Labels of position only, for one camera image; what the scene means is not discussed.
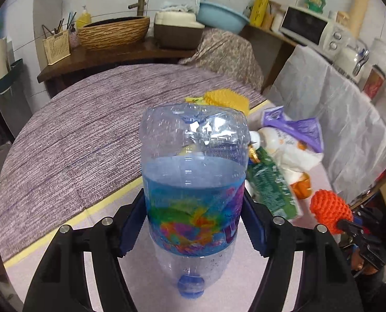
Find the person right hand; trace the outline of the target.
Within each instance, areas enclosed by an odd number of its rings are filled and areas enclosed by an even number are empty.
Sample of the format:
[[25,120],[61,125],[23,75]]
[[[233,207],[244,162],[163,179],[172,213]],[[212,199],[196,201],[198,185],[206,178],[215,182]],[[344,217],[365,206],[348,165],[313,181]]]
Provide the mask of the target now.
[[373,275],[378,272],[375,267],[360,256],[359,249],[355,249],[352,252],[350,265],[352,270],[361,272],[364,275]]

